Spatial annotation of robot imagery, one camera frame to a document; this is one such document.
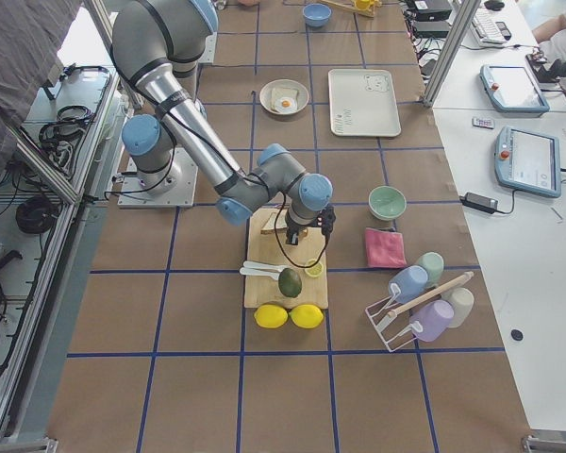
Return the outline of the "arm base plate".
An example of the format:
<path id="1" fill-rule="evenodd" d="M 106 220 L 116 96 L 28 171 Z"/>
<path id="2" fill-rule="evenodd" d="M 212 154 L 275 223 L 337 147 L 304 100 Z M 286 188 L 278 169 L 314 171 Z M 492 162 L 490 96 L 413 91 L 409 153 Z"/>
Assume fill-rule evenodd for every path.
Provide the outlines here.
<path id="1" fill-rule="evenodd" d="M 163 170 L 146 174 L 137 170 L 131 157 L 126 170 L 118 206 L 122 209 L 190 208 L 194 202 L 198 168 L 186 150 L 177 146 L 172 162 Z"/>

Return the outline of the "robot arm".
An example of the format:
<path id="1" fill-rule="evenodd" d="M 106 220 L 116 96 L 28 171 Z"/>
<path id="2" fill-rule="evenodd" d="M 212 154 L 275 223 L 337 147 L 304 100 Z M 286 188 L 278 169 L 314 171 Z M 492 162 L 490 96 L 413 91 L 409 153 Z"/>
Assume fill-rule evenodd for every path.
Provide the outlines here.
<path id="1" fill-rule="evenodd" d="M 335 213 L 329 201 L 330 180 L 309 173 L 278 143 L 266 147 L 254 172 L 246 174 L 181 86 L 196 73 L 208 36 L 218 28 L 217 12 L 209 1 L 131 1 L 112 27 L 111 58 L 120 76 L 153 104 L 154 116 L 135 135 L 145 140 L 130 154 L 153 150 L 162 129 L 191 157 L 219 194 L 216 207 L 232 225 L 240 225 L 278 193 L 291 200 L 286 214 L 286 242 L 297 244 L 306 227 L 330 236 Z"/>

